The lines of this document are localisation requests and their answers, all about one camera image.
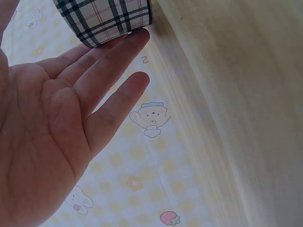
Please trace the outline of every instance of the cartoon bear print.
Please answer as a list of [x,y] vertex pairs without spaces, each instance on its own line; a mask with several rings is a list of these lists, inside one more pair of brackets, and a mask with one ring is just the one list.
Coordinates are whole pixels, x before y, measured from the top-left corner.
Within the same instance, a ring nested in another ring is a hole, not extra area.
[[79,186],[75,186],[67,196],[65,202],[74,208],[78,213],[87,215],[88,209],[94,206],[93,200],[86,196]]
[[29,19],[26,22],[26,26],[29,28],[34,28],[37,25],[37,21],[41,20],[43,14],[40,13],[38,9],[36,9],[33,14],[29,17]]
[[130,119],[145,129],[144,135],[155,138],[161,134],[159,127],[165,125],[170,119],[168,109],[164,107],[164,103],[144,103],[138,112],[131,112]]

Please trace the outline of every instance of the finger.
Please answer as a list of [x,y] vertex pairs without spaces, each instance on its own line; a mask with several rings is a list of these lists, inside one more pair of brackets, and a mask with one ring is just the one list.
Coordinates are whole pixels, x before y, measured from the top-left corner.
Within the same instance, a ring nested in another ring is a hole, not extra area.
[[92,157],[112,139],[123,120],[149,84],[144,72],[131,75],[122,86],[83,123]]
[[79,58],[75,63],[65,68],[59,76],[56,78],[63,84],[72,87],[78,78],[96,61],[108,53],[114,46],[120,43],[126,35],[121,36],[117,39],[111,40],[106,44],[101,45],[98,48],[92,49],[87,54]]
[[46,71],[50,79],[55,79],[66,67],[73,64],[90,50],[84,44],[79,44],[59,57],[38,61],[36,64]]
[[148,40],[149,33],[145,29],[131,33],[78,79],[74,90],[79,97],[83,119],[91,114]]
[[0,0],[0,46],[3,38],[3,32],[7,28],[19,0]]

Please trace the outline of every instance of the pink strawberry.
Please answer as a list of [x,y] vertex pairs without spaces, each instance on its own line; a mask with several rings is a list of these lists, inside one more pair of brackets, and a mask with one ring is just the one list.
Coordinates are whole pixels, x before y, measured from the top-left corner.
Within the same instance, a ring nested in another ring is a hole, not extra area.
[[160,215],[160,220],[168,226],[175,226],[180,223],[180,217],[173,211],[166,211]]

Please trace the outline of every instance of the plaid fabric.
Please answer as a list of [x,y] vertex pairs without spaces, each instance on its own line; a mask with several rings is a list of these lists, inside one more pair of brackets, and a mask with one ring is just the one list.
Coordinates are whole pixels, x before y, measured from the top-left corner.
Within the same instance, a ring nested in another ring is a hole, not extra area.
[[76,36],[93,48],[150,25],[149,0],[53,0]]

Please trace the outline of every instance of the wooden surface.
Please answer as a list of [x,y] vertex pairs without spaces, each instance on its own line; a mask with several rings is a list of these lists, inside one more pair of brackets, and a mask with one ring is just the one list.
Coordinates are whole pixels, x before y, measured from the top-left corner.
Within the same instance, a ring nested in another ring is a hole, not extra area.
[[152,0],[151,48],[219,227],[303,226],[303,1]]

